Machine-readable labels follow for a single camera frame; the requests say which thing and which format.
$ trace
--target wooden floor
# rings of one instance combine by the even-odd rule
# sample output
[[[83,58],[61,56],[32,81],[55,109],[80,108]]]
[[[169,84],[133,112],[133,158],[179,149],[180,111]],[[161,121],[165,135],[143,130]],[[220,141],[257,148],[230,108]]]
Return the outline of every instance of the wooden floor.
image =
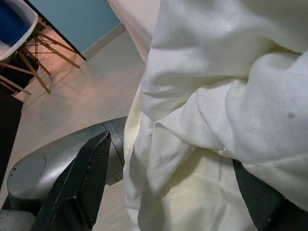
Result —
[[[122,33],[91,59],[67,56],[80,64],[76,69],[57,56],[46,57],[51,79],[48,95],[35,80],[27,89],[25,101],[8,170],[25,155],[87,126],[127,116],[133,97],[144,72],[142,62],[127,32]],[[6,179],[0,192],[0,205],[7,196]],[[106,186],[103,203],[94,231],[129,231],[131,225],[124,204],[123,183]]]

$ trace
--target chair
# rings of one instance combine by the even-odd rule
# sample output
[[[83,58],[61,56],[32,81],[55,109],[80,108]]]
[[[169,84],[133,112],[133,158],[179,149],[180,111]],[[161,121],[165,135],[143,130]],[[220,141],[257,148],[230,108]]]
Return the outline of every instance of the chair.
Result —
[[[39,16],[22,0],[4,0],[5,3],[7,3],[7,5],[14,10],[14,12],[24,21],[27,23],[27,25],[29,25],[29,29],[17,40],[16,43],[12,44],[11,47],[3,52],[0,52],[0,66],[4,66],[7,68],[11,68],[20,72],[24,72],[27,74],[31,74],[34,75],[36,77],[36,79],[39,81],[39,83],[42,85],[42,87],[46,90],[46,92],[49,94],[51,91],[50,89],[48,89],[48,87],[46,86],[46,84],[43,82],[43,80],[40,78],[40,76],[37,74],[37,72],[35,71],[34,67],[31,65],[31,63],[29,62],[29,60],[26,58],[26,56],[28,56],[29,58],[33,59],[49,76],[51,76],[51,73],[47,70],[46,67],[44,67],[44,65],[38,60],[37,58],[37,52],[35,52],[34,54],[31,53],[25,45],[25,43],[29,40],[29,38],[33,38],[35,41],[35,46],[38,46],[39,44],[46,47],[47,49],[49,49],[52,53],[57,54],[58,56],[60,56],[61,58],[63,58],[64,60],[66,60],[67,62],[69,62],[71,65],[75,66],[76,68],[80,68],[79,65],[77,65],[76,63],[74,63],[73,61],[71,61],[70,59],[68,59],[66,56],[64,56],[63,54],[61,54],[60,52],[58,52],[56,49],[52,48],[50,46],[50,44],[47,42],[47,40],[51,43],[55,43],[57,45],[60,45],[62,47],[64,47],[65,49],[76,53],[76,51],[74,51],[73,49],[71,49],[70,47],[65,46],[62,43],[59,43],[58,41],[42,34],[41,32],[37,31],[36,25],[39,23]],[[27,67],[29,68],[29,70],[25,70],[10,64],[7,64],[7,62],[9,61],[10,57],[15,54],[15,52],[18,53],[18,55],[21,57],[21,59],[23,60],[23,62],[27,65]],[[9,83],[7,81],[7,79],[4,79],[4,77],[1,78],[1,80],[5,81],[6,83]],[[19,90],[24,91],[27,94],[30,94],[30,92],[25,91],[24,89],[20,89]]]

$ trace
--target white chair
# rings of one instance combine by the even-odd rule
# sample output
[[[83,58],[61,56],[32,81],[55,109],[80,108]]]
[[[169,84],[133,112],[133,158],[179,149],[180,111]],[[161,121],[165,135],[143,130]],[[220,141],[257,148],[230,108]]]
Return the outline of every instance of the white chair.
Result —
[[[48,89],[46,84],[43,82],[43,80],[39,77],[39,75],[35,71],[34,67],[31,65],[29,60],[26,58],[25,54],[28,54],[30,56],[30,58],[32,58],[49,76],[51,76],[51,73],[47,70],[46,67],[43,66],[43,64],[36,58],[36,56],[34,56],[23,45],[25,44],[27,39],[32,35],[33,39],[36,41],[36,45],[37,45],[37,43],[43,45],[44,47],[46,47],[47,49],[49,49],[53,53],[59,55],[61,58],[63,58],[67,62],[69,62],[71,65],[73,65],[77,68],[80,68],[76,63],[74,63],[73,61],[71,61],[70,59],[68,59],[67,57],[65,57],[61,53],[59,53],[57,50],[52,48],[48,43],[46,43],[46,40],[40,39],[39,37],[41,37],[41,38],[44,37],[45,39],[51,41],[52,43],[60,45],[60,46],[66,48],[67,50],[72,51],[74,53],[76,53],[76,51],[74,51],[73,49],[65,46],[64,44],[61,44],[58,41],[42,34],[39,31],[35,31],[35,27],[36,27],[37,23],[39,22],[39,19],[38,19],[39,16],[23,0],[4,0],[4,1],[30,26],[30,28],[25,32],[25,34],[13,46],[11,46],[8,50],[6,50],[2,53],[0,52],[0,66],[8,67],[8,68],[20,71],[20,72],[24,72],[24,73],[27,73],[27,74],[34,75],[36,77],[36,79],[40,82],[40,84],[43,86],[43,88],[46,90],[46,92],[49,94],[50,90]],[[22,68],[19,68],[19,67],[16,67],[16,66],[13,66],[13,65],[6,63],[6,61],[10,58],[10,56],[13,55],[16,51],[18,52],[18,54],[20,55],[20,57],[22,58],[24,63],[27,65],[27,67],[29,68],[30,71],[24,70]]]

